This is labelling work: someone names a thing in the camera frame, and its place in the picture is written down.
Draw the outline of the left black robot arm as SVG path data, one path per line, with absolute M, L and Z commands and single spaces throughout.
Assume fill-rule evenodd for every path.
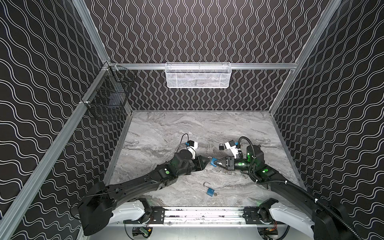
M 194 157 L 190 151 L 181 150 L 171 160 L 157 165 L 154 170 L 136 179 L 108 186 L 104 182 L 96 183 L 77 206 L 84 235 L 91 236 L 105 228 L 113 210 L 120 205 L 168 187 L 180 176 L 202 171 L 210 162 L 207 157 Z

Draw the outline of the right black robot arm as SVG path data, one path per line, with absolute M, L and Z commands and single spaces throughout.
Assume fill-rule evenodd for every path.
M 282 196 L 297 207 L 294 210 L 276 199 L 268 199 L 259 205 L 258 216 L 261 222 L 282 222 L 313 240 L 361 239 L 344 206 L 321 200 L 289 181 L 266 164 L 261 147 L 252 144 L 247 137 L 220 143 L 219 149 L 229 150 L 232 155 L 213 161 L 213 165 L 228 171 L 240 171 L 256 185 Z

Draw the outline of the black padlock with key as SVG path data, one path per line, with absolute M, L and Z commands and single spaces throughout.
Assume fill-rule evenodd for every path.
M 224 151 L 226 149 L 225 145 L 223 143 L 219 144 L 219 150 Z

